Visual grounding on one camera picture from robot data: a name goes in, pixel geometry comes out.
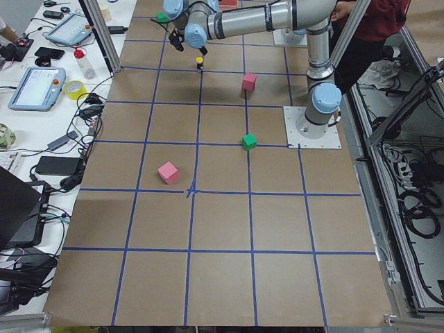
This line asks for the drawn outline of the green cube near arm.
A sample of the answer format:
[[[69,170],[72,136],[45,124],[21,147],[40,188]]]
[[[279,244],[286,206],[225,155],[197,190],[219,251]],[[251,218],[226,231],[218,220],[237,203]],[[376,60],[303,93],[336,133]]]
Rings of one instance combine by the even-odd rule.
[[[245,151],[249,151],[250,149],[255,148],[257,145],[256,136],[254,136],[254,134],[251,133],[244,135],[241,139],[241,144]]]

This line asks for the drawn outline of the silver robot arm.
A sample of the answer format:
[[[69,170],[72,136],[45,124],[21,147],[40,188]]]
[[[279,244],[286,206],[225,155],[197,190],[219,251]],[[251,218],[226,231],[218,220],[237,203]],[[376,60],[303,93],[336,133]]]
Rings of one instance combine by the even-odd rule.
[[[274,1],[264,5],[222,11],[218,1],[164,1],[167,21],[174,25],[170,43],[178,50],[183,44],[207,54],[210,40],[272,32],[278,29],[304,30],[307,34],[307,87],[309,104],[296,122],[306,138],[320,139],[339,109],[342,95],[334,83],[330,57],[330,15],[335,1]]]

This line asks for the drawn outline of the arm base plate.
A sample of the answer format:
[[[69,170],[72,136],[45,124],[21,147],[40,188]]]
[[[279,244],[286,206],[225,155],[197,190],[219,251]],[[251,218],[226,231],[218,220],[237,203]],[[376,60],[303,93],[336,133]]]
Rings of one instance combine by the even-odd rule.
[[[301,149],[341,149],[341,141],[332,115],[324,125],[314,125],[305,118],[306,107],[284,106],[287,146]]]
[[[274,45],[281,47],[307,47],[307,30],[300,29],[292,31],[288,28],[282,28],[273,31]]]

